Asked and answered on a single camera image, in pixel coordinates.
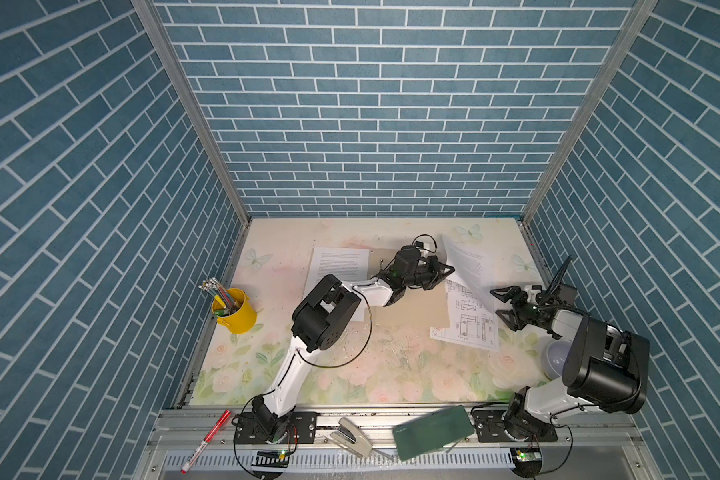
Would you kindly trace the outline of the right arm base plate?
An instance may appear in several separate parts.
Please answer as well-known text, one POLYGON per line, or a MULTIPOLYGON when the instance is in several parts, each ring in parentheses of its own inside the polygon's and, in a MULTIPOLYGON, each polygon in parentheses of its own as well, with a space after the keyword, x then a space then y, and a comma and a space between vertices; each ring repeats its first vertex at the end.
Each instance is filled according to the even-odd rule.
POLYGON ((556 429, 551 424, 542 422, 524 411, 479 409, 472 413, 472 417, 480 443, 554 443, 558 440, 556 429))

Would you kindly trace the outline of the beige cardboard folder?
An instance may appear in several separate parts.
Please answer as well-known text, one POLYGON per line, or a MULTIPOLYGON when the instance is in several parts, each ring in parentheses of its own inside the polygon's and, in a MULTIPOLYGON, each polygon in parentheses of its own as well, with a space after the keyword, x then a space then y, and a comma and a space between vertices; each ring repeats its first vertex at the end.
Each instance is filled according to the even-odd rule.
MULTIPOLYGON (((396 253, 393 249, 369 249, 369 275, 386 266, 396 253)), ((445 283, 434 289, 408 289, 404 296, 389 307, 373 307, 374 323, 379 326, 448 327, 445 283)))

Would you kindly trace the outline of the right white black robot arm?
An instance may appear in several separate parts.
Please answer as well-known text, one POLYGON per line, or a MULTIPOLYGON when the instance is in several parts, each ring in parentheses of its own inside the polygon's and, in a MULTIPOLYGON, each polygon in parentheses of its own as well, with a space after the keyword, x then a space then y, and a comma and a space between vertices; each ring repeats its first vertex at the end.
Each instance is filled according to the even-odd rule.
POLYGON ((545 435, 578 413, 637 413, 647 399, 650 342, 574 306, 575 287, 517 285, 490 294, 510 306, 497 315, 510 330, 533 326, 570 344, 559 377, 513 394, 505 427, 525 438, 545 435))

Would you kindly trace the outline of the printed text paper sheet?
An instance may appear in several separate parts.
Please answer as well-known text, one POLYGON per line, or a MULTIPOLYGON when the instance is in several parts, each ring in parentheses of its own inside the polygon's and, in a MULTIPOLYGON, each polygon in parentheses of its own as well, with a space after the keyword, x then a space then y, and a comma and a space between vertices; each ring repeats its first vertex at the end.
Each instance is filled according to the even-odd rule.
POLYGON ((303 296, 309 294, 326 275, 343 282, 369 279, 369 249, 315 247, 308 269, 303 296))

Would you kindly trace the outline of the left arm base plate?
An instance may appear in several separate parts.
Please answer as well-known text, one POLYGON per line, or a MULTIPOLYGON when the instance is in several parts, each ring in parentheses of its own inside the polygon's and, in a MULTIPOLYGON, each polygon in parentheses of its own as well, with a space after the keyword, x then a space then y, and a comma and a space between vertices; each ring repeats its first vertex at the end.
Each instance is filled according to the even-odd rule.
POLYGON ((289 434, 298 435, 299 444, 313 444, 318 414, 315 411, 295 411, 291 414, 287 427, 279 428, 276 435, 270 436, 259 425, 253 413, 240 415, 237 421, 234 440, 242 445, 285 444, 289 434))

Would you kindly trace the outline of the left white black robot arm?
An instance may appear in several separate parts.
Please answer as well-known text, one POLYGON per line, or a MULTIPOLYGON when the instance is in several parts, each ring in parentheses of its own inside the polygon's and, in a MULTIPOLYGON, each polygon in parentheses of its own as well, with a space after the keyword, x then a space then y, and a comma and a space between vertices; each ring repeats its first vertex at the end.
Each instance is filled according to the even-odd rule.
POLYGON ((267 442, 286 433, 299 391, 310 370, 319 366, 314 360, 340 339, 358 307, 389 307, 409 290, 434 289, 455 271, 434 250, 414 241, 367 280, 349 282, 325 275, 292 314, 292 338, 271 386, 251 399, 256 431, 267 442))

